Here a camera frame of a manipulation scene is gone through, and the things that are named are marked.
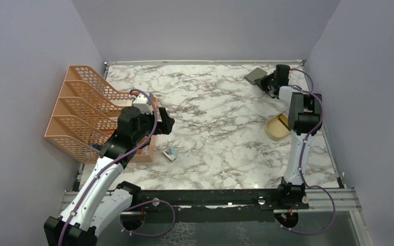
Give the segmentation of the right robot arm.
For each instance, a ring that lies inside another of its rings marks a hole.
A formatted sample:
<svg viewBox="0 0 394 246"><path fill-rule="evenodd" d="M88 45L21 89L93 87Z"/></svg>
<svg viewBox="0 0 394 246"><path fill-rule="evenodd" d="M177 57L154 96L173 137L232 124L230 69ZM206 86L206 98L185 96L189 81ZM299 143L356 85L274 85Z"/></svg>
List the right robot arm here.
<svg viewBox="0 0 394 246"><path fill-rule="evenodd" d="M288 65L278 64L272 73L256 68L246 76L251 84L271 98L289 105L286 125L291 132L291 149L287 169L275 195L277 205L284 209L303 202L307 188L303 169L307 164L311 142L323 121L321 94L291 85L289 75L292 70Z"/></svg>

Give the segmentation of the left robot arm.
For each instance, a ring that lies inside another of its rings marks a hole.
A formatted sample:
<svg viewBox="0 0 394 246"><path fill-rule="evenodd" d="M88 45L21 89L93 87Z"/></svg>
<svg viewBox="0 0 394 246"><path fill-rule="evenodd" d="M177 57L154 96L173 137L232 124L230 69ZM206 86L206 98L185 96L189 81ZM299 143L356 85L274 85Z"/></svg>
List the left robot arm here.
<svg viewBox="0 0 394 246"><path fill-rule="evenodd" d="M137 150L147 144L152 135L170 134L174 123L163 107L147 114L134 106L124 107L117 119L117 128L103 144L89 179L57 218L48 217L45 221L48 245L96 245L99 235L121 211L137 209L141 189L131 183L118 187L110 198L102 200Z"/></svg>

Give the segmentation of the grey card holder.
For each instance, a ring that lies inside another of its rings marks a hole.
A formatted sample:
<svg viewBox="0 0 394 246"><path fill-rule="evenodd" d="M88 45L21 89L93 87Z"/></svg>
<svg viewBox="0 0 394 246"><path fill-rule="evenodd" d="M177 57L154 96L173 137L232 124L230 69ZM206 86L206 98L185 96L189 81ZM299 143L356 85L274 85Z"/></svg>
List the grey card holder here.
<svg viewBox="0 0 394 246"><path fill-rule="evenodd" d="M252 85L257 83L257 80L262 79L267 75L267 72L261 68L255 68L250 73L246 74L244 78Z"/></svg>

